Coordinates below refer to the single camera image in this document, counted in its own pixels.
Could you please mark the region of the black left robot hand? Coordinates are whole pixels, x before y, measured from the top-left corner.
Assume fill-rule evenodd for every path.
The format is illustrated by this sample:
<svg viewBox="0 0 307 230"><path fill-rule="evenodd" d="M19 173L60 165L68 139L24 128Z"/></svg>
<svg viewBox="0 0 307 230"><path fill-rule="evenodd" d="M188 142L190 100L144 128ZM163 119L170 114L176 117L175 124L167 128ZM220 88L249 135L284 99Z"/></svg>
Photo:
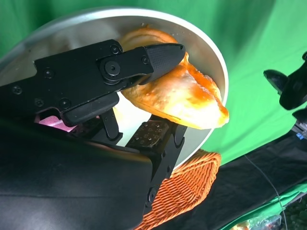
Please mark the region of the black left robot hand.
<svg viewBox="0 0 307 230"><path fill-rule="evenodd" d="M295 109L307 101L307 53L302 55L302 66L286 76L280 71L263 72L266 80L280 95L279 103L286 110Z"/></svg>

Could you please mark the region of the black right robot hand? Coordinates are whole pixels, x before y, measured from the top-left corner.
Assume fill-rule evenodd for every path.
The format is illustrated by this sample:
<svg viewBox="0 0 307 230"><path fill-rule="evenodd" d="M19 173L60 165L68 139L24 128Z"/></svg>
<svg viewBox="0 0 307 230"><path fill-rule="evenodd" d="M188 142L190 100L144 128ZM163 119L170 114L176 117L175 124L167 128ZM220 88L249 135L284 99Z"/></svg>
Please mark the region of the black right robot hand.
<svg viewBox="0 0 307 230"><path fill-rule="evenodd" d="M152 209L185 126L151 116L118 142L118 92L168 73L185 55L164 43L124 52L106 40L38 59L0 88L0 227L130 230Z"/></svg>

